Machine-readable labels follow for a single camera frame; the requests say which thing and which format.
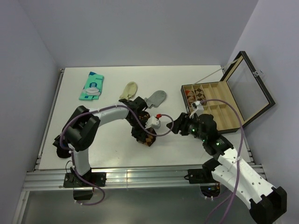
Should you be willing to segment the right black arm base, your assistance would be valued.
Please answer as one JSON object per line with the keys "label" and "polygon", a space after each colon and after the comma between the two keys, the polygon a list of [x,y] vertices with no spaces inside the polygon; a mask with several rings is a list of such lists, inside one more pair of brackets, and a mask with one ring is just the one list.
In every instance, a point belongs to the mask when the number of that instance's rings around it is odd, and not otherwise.
{"label": "right black arm base", "polygon": [[198,184],[202,195],[208,198],[219,197],[228,192],[228,190],[214,180],[204,168],[187,170],[187,175],[184,176],[184,179],[187,180],[189,184]]}

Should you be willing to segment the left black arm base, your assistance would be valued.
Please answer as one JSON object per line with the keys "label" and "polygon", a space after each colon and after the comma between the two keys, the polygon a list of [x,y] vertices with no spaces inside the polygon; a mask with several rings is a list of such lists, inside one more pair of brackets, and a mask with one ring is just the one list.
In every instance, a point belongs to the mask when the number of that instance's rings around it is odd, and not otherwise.
{"label": "left black arm base", "polygon": [[[105,199],[105,192],[102,187],[106,184],[105,172],[94,173],[90,169],[86,174],[80,176],[75,168],[70,168],[64,177],[63,188],[73,189],[73,199],[76,203],[85,206],[97,205]],[[96,202],[89,202],[95,190],[102,193],[102,198]]]}

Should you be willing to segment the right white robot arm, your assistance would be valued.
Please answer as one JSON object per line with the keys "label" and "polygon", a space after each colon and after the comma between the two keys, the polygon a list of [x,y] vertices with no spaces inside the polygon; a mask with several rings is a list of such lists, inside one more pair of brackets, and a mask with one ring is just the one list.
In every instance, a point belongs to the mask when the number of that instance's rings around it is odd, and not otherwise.
{"label": "right white robot arm", "polygon": [[229,189],[247,206],[257,224],[271,224],[286,213],[287,192],[267,182],[238,155],[233,144],[218,132],[212,115],[190,118],[181,113],[166,126],[174,134],[202,140],[203,148],[212,158],[202,164],[201,179],[215,180]]}

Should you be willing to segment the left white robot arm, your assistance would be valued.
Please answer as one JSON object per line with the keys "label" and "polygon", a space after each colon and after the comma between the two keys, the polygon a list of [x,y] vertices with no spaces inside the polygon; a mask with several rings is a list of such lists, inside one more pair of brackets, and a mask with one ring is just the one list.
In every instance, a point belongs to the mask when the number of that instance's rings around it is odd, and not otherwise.
{"label": "left white robot arm", "polygon": [[131,134],[142,144],[151,146],[157,133],[153,128],[146,128],[150,114],[145,100],[137,97],[135,100],[120,99],[115,105],[92,111],[84,106],[76,108],[62,133],[54,139],[60,158],[72,157],[76,174],[74,181],[79,186],[86,186],[91,180],[88,148],[93,143],[98,128],[109,122],[125,119],[131,126]]}

